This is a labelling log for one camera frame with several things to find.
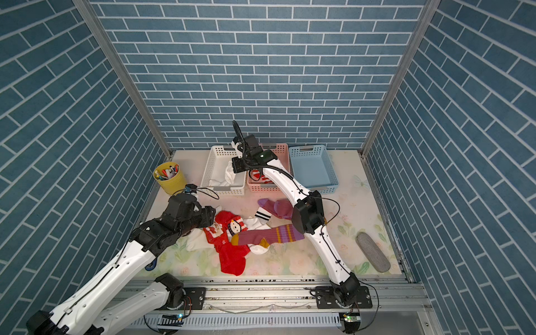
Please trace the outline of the red white striped sock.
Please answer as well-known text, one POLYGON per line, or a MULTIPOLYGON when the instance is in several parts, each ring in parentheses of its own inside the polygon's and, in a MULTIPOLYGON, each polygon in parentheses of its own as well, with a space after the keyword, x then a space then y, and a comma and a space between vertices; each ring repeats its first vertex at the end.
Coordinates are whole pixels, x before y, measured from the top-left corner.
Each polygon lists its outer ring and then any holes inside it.
POLYGON ((251 170, 248 173, 248 181, 252 184, 272 184, 272 181, 264 175, 261 175, 259 170, 251 170))

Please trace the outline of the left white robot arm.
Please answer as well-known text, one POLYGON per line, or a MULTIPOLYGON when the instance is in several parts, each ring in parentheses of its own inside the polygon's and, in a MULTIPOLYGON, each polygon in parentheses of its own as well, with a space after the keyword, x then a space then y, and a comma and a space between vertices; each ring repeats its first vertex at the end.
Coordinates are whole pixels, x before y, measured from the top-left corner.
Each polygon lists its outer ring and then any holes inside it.
POLYGON ((202 206, 198 193, 219 195, 194 184, 172 194, 162 215, 136 227, 121 251, 92 279, 52 311, 38 311, 26 323, 30 334, 117 334, 159 308, 181 311, 189 299, 184 284, 169 273, 140 293, 110 307, 111 300, 146 266, 181 237, 214 222, 215 208, 202 206))

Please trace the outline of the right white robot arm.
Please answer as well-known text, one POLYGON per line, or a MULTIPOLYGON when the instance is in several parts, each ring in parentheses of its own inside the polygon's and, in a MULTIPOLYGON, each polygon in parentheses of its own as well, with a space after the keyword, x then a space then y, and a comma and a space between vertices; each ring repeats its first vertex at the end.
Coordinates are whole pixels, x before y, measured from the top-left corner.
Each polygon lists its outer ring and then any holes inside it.
POLYGON ((324 198, 318 191, 301 185, 272 150, 259 145, 255 135, 244 136, 236 121, 233 121, 233 128, 236 136, 232 146, 238 154, 233 159, 234 172, 257 170, 283 192, 293 206, 293 226, 313 244, 327 269, 336 301, 344 308, 357 304, 361 282, 345 264, 327 232, 324 198))

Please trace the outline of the white plastic basket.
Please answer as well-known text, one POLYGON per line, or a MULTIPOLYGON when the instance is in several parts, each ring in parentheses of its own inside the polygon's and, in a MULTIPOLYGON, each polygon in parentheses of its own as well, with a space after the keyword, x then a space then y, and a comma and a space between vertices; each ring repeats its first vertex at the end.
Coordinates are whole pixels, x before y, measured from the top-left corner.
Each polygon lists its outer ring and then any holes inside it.
POLYGON ((213 146, 206 162, 201 188, 209 188, 218 195, 243 196, 247 174, 233 172, 232 160, 236 156, 237 151, 230 146, 213 146))

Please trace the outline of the blue plastic basket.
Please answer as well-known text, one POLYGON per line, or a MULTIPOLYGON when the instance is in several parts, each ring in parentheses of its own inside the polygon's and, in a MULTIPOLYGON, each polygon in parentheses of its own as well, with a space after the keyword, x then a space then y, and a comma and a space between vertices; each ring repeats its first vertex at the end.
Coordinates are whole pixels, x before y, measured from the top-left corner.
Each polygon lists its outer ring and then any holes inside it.
POLYGON ((325 145, 289 148, 290 164, 296 180, 312 191, 334 193, 339 186, 325 145))

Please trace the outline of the red santa sock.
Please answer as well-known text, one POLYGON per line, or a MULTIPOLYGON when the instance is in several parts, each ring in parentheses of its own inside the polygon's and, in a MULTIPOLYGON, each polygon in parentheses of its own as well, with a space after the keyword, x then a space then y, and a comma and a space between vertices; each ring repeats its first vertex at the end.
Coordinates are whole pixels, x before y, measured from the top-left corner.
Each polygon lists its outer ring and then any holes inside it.
POLYGON ((233 217, 238 216, 232 212, 220 211, 214 219, 214 224, 203 231, 207 242, 214 246, 219 254, 221 271, 225 274, 240 276, 246 267, 246 256, 250 248, 246 246, 236 247, 230 243, 231 238, 227 233, 227 224, 233 217))

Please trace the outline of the yellow pen cup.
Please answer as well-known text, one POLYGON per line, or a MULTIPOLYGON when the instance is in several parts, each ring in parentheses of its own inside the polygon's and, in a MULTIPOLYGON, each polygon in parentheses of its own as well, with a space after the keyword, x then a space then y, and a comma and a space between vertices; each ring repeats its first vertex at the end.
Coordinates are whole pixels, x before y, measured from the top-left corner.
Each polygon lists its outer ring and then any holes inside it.
POLYGON ((186 186, 186 178, 180 166, 175 162, 160 164, 153 171, 153 177, 168 195, 174 195, 186 186))

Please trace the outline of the black white striped sock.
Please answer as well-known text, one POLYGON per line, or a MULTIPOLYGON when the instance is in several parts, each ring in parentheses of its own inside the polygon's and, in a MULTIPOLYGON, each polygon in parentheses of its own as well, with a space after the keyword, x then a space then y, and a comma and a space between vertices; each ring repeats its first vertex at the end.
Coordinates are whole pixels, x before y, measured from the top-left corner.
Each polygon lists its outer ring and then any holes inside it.
POLYGON ((258 210, 255 213, 255 218, 257 218, 259 221, 266 224, 272 217, 272 214, 268 212, 266 209, 259 207, 258 210))

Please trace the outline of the purple striped sock front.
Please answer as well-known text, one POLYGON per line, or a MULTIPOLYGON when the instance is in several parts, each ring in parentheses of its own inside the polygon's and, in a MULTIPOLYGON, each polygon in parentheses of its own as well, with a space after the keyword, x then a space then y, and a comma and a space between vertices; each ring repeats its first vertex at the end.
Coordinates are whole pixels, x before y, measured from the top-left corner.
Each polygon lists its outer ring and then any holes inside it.
POLYGON ((264 230, 245 230, 232 236, 233 246, 246 246, 255 254, 266 253, 272 244, 287 244, 304 239, 292 224, 264 230))

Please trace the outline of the grey oval pad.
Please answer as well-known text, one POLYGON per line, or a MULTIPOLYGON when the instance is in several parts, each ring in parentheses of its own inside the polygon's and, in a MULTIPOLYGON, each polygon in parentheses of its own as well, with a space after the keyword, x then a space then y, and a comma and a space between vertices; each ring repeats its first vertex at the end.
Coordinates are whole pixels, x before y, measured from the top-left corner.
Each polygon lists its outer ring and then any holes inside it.
POLYGON ((390 270, 390 261, 366 232, 357 234, 356 243, 377 272, 386 273, 390 270))

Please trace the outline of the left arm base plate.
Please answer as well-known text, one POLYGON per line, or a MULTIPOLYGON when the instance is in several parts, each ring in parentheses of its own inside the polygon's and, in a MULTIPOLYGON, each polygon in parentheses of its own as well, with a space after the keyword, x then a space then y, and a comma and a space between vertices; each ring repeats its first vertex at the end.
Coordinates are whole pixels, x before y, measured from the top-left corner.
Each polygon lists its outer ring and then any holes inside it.
POLYGON ((204 287, 183 288, 174 290, 165 299, 164 305, 157 311, 200 311, 205 303, 207 289, 204 287))

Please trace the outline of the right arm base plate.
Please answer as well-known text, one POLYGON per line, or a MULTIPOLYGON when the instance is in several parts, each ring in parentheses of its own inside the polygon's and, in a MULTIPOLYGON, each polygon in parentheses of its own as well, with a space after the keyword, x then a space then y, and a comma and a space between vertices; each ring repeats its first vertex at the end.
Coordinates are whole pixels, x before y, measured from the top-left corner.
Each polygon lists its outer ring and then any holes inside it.
POLYGON ((332 286, 317 286, 309 291, 310 296, 315 300, 318 309, 335 308, 364 308, 373 307, 369 289, 364 286, 358 287, 356 291, 343 294, 339 289, 332 286))

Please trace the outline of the aluminium front rail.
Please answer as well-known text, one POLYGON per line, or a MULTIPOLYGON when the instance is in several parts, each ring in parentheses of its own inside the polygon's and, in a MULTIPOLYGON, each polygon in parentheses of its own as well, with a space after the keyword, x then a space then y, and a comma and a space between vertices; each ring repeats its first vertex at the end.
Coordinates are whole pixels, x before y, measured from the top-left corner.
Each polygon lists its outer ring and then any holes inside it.
POLYGON ((442 330, 423 285, 403 276, 366 276, 357 302, 343 307, 328 281, 300 277, 244 280, 194 279, 185 283, 185 302, 172 311, 143 307, 119 315, 116 304, 157 302, 145 290, 147 279, 135 279, 106 307, 96 325, 112 325, 114 334, 140 329, 184 334, 238 329, 337 328, 346 334, 441 334, 442 330))

